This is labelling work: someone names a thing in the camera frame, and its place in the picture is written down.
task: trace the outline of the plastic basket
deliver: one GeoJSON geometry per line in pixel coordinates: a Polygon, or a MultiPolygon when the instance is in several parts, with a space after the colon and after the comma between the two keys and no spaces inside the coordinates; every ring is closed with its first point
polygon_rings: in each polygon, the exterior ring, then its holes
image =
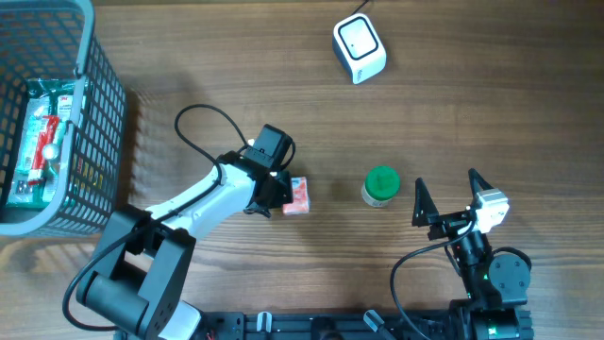
{"type": "Polygon", "coordinates": [[[84,236],[105,227],[117,194],[126,93],[94,36],[90,1],[0,2],[0,119],[0,235],[84,236]],[[36,212],[5,205],[25,119],[25,81],[38,77],[76,83],[59,187],[36,212]]]}

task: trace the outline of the green lid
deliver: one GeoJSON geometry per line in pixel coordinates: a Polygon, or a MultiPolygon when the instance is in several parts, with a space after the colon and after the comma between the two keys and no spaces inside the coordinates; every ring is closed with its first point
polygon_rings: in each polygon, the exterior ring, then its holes
{"type": "Polygon", "coordinates": [[[389,200],[400,189],[400,177],[390,166],[373,168],[365,179],[365,190],[373,199],[389,200]]]}

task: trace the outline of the small container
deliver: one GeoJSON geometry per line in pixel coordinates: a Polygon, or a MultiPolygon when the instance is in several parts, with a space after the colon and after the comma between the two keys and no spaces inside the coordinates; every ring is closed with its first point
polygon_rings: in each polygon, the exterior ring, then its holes
{"type": "Polygon", "coordinates": [[[373,168],[361,188],[362,199],[374,208],[383,208],[398,194],[400,177],[390,166],[373,168]]]}

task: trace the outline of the small pink object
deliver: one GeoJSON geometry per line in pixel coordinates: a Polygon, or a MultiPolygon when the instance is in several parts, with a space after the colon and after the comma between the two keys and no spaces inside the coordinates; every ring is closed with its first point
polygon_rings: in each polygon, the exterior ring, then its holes
{"type": "Polygon", "coordinates": [[[294,202],[283,205],[284,214],[309,213],[310,199],[306,178],[292,178],[294,202]]]}

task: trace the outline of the wooden surface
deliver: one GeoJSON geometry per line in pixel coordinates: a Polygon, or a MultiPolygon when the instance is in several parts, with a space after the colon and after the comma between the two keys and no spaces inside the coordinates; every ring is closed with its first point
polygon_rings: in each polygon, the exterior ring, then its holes
{"type": "MultiPolygon", "coordinates": [[[[207,174],[172,129],[179,109],[197,102],[228,112],[247,138],[265,123],[291,134],[292,171],[309,179],[310,214],[236,214],[200,241],[183,297],[206,311],[392,310],[392,264],[428,245],[427,230],[411,226],[414,180],[450,213],[469,202],[476,167],[512,206],[492,245],[533,260],[537,338],[601,339],[604,8],[376,1],[368,12],[388,64],[353,86],[330,35],[356,5],[97,9],[97,35],[129,90],[122,202],[160,203],[207,174]],[[403,181],[385,210],[360,194],[380,164],[403,181]]],[[[210,111],[182,123],[214,155],[240,145],[210,111]]],[[[109,338],[74,329],[60,312],[94,241],[0,240],[0,338],[109,338]]],[[[397,289],[408,308],[464,296],[442,251],[401,268],[397,289]]]]}

